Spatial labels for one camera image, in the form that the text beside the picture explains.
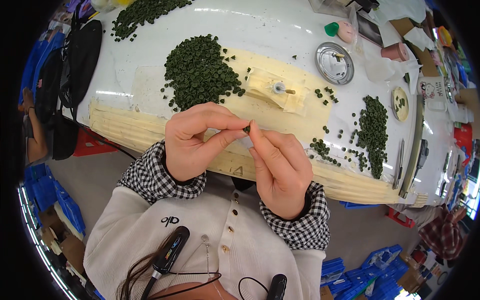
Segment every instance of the hand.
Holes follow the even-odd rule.
[[[313,178],[312,164],[302,145],[293,134],[260,130],[254,120],[250,122],[250,139],[260,198],[277,216],[296,218]]]
[[[463,219],[466,215],[467,215],[467,210],[464,207],[459,208],[453,215],[453,222],[457,223],[458,221]]]
[[[213,102],[175,114],[165,126],[168,171],[178,181],[199,176],[229,144],[247,136],[242,129],[248,124],[247,120]],[[204,142],[208,128],[221,132]]]
[[[28,110],[34,107],[33,104],[33,93],[30,91],[28,87],[25,87],[22,91],[22,95],[24,98],[23,106],[25,114],[28,114]]]

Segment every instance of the green bottle cap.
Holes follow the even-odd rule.
[[[329,36],[335,36],[339,27],[340,26],[338,26],[337,22],[331,22],[330,24],[325,25],[325,32]]]

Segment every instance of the necklace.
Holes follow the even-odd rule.
[[[185,265],[187,264],[187,262],[192,258],[192,256],[195,254],[195,252],[197,252],[198,248],[200,248],[202,245],[205,246],[205,253],[206,253],[206,256],[207,256],[207,273],[208,273],[208,278],[209,280],[212,280],[214,279],[211,275],[210,275],[210,265],[209,265],[209,255],[208,255],[208,248],[211,246],[209,243],[207,243],[209,240],[208,236],[206,234],[202,235],[202,242],[200,243],[200,245],[198,245],[198,247],[193,251],[193,253],[189,256],[189,258],[183,263],[183,265],[181,266],[180,270],[175,274],[175,276],[172,278],[172,280],[170,281],[170,283],[168,284],[167,288],[165,289],[165,292],[168,291],[168,288],[171,287],[173,281],[175,280],[175,278],[177,278],[178,274],[181,273],[183,271],[183,268],[185,267]],[[213,282],[213,286],[215,287],[215,290],[216,292],[218,293],[219,297],[221,300],[224,300],[223,297],[222,297],[222,294],[220,293],[220,291],[218,290],[215,282]]]

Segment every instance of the black and white checkered sleeve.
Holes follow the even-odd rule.
[[[310,209],[307,208],[304,215],[292,221],[283,220],[272,213],[263,201],[260,201],[260,210],[267,224],[292,250],[325,250],[330,241],[327,225],[330,210],[325,200],[323,185],[312,181],[305,193],[306,203],[308,199]]]
[[[153,144],[130,164],[117,186],[127,187],[150,204],[162,198],[191,199],[197,197],[207,181],[206,172],[187,182],[174,180],[162,163],[165,140]]]

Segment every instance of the pink container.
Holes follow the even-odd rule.
[[[396,61],[406,61],[409,58],[407,49],[403,43],[396,43],[388,47],[382,48],[380,51],[382,57]]]

